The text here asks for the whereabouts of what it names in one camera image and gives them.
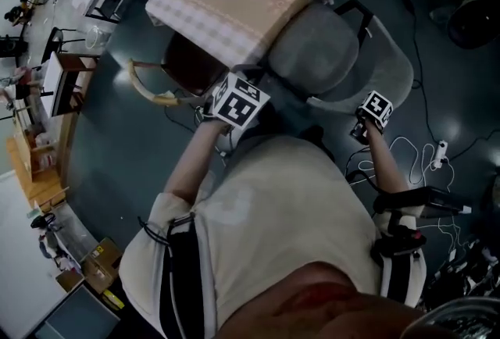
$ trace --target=power strip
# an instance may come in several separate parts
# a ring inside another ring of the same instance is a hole
[[[434,160],[432,160],[432,167],[434,169],[441,168],[443,166],[443,160],[446,157],[446,151],[448,150],[448,142],[447,141],[439,141],[436,148],[436,154],[434,156]]]

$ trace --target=gray chair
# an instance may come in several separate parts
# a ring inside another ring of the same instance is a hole
[[[357,35],[340,16],[353,9],[363,15]],[[399,107],[413,83],[411,62],[382,22],[356,0],[335,11],[308,6],[281,32],[268,62],[309,105],[350,115],[371,91]]]

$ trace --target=floor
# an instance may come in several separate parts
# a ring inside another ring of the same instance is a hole
[[[337,5],[344,1],[335,0]],[[457,48],[442,29],[429,20],[428,1],[412,1],[416,6],[416,37],[422,56],[430,125],[438,140],[449,142],[448,153],[454,155],[476,136],[486,135],[495,125],[498,126],[498,42],[473,51]],[[172,34],[168,27],[152,26],[144,11],[145,2],[137,0],[130,7],[99,63],[78,120],[70,160],[72,208],[98,239],[109,236],[121,248],[138,232],[137,216],[147,217],[155,196],[162,190],[191,137],[191,132],[167,120],[161,107],[140,97],[128,80],[127,60],[158,62]],[[420,77],[413,45],[413,17],[401,0],[360,2],[384,22],[412,61],[416,77]],[[141,76],[147,86],[156,87],[158,92],[176,87],[164,73],[149,71]],[[299,131],[313,123],[324,127],[325,143],[336,155],[337,164],[344,169],[351,153],[360,149],[348,136],[354,119],[313,112],[269,80],[265,87],[291,130]],[[169,114],[193,127],[190,109],[169,109]],[[391,118],[385,136],[391,142],[399,135],[407,137],[418,149],[430,142],[425,127],[423,96],[419,90],[412,91]],[[414,157],[412,148],[397,144],[394,154],[402,170],[408,174]],[[454,161],[453,166],[455,179],[451,189],[473,199],[477,216],[481,195],[495,167],[500,166],[498,137],[487,144],[479,143]],[[220,174],[222,170],[220,159],[214,156],[212,171]],[[427,175],[428,184],[446,188],[451,175],[451,170],[445,166]],[[418,180],[418,173],[413,179]],[[374,198],[372,189],[364,183],[356,185],[355,191],[370,208]],[[475,216],[455,219],[463,228],[462,241]],[[428,223],[435,222],[423,221],[421,224]],[[448,254],[452,239],[437,228],[427,228],[425,234],[428,237],[424,249],[428,271],[433,273]]]

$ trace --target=black strap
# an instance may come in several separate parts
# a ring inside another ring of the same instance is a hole
[[[181,338],[170,296],[170,270],[172,270],[177,312],[186,338],[203,338],[205,324],[202,277],[194,222],[190,222],[188,232],[169,234],[168,242],[173,258],[170,258],[169,249],[165,248],[159,305],[159,318],[163,332],[169,339]]]
[[[411,271],[411,255],[396,255],[391,260],[391,280],[389,282],[387,298],[405,304]]]

